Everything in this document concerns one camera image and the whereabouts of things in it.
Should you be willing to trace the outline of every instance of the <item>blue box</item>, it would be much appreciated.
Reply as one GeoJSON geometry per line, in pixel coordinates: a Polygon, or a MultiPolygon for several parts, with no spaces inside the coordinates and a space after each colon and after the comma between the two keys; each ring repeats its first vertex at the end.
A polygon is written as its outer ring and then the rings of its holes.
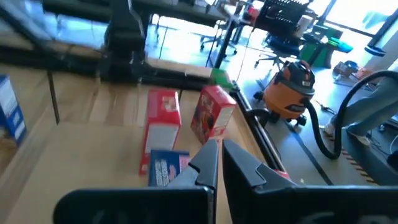
{"type": "Polygon", "coordinates": [[[0,75],[0,130],[6,131],[17,146],[26,135],[24,116],[8,75],[0,75]]]}
{"type": "Polygon", "coordinates": [[[148,186],[167,186],[188,165],[189,160],[189,152],[152,149],[148,186]]]}

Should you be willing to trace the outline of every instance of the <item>red and white box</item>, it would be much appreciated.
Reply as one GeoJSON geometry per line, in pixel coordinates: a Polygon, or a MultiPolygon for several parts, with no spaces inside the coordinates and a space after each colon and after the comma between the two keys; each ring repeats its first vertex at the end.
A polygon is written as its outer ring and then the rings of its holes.
{"type": "Polygon", "coordinates": [[[177,91],[149,90],[139,175],[147,174],[151,149],[172,150],[174,148],[180,128],[181,115],[177,91]]]}
{"type": "Polygon", "coordinates": [[[222,137],[235,106],[234,99],[219,85],[202,89],[191,122],[191,128],[202,144],[222,137]]]}

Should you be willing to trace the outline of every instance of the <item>vacuum hose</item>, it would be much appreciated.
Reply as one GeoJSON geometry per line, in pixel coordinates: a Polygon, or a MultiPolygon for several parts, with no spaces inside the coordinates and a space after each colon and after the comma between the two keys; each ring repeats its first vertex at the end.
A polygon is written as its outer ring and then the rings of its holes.
{"type": "Polygon", "coordinates": [[[337,159],[341,154],[341,129],[344,120],[344,114],[348,105],[348,102],[353,97],[353,95],[365,84],[369,83],[370,81],[380,78],[380,77],[389,77],[392,78],[395,82],[398,82],[398,72],[393,71],[380,71],[373,73],[372,75],[364,78],[363,80],[359,81],[354,87],[348,92],[347,96],[344,98],[343,102],[340,105],[340,108],[337,112],[336,119],[335,119],[335,146],[333,151],[330,151],[323,142],[320,130],[319,130],[319,122],[318,122],[318,115],[311,104],[308,98],[303,98],[301,102],[310,112],[311,120],[312,120],[312,129],[315,136],[315,140],[318,144],[319,149],[321,152],[329,159],[337,159]]]}

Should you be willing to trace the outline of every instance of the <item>vacuum wheel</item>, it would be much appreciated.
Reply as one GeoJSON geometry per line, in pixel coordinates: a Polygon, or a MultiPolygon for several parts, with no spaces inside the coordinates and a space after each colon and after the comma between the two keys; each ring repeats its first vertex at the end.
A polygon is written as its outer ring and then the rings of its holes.
{"type": "Polygon", "coordinates": [[[257,91],[254,95],[253,98],[256,99],[258,102],[262,100],[262,97],[264,95],[263,91],[257,91]]]}
{"type": "Polygon", "coordinates": [[[278,122],[279,118],[280,118],[279,113],[271,111],[271,113],[269,114],[269,121],[272,123],[278,122]]]}
{"type": "Polygon", "coordinates": [[[307,123],[307,118],[303,115],[300,115],[296,120],[297,120],[297,124],[299,124],[301,126],[305,126],[305,124],[307,123]]]}

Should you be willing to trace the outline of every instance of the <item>wooden table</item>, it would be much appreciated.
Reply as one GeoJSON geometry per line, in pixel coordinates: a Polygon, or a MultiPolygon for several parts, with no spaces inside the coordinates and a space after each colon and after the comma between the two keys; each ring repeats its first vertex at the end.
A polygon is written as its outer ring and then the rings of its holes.
{"type": "MultiPolygon", "coordinates": [[[[0,151],[7,150],[12,158],[0,178],[0,223],[51,223],[56,202],[71,190],[147,185],[147,178],[138,176],[147,92],[159,87],[102,83],[98,88],[94,80],[58,73],[61,122],[56,126],[45,71],[0,68],[11,76],[29,129],[17,151],[0,144],[0,151]]],[[[198,98],[199,92],[182,93],[183,125],[175,145],[192,157],[201,148],[189,127],[198,98]]],[[[239,108],[226,138],[264,161],[239,108]]],[[[231,223],[222,165],[218,172],[217,223],[231,223]]]]}

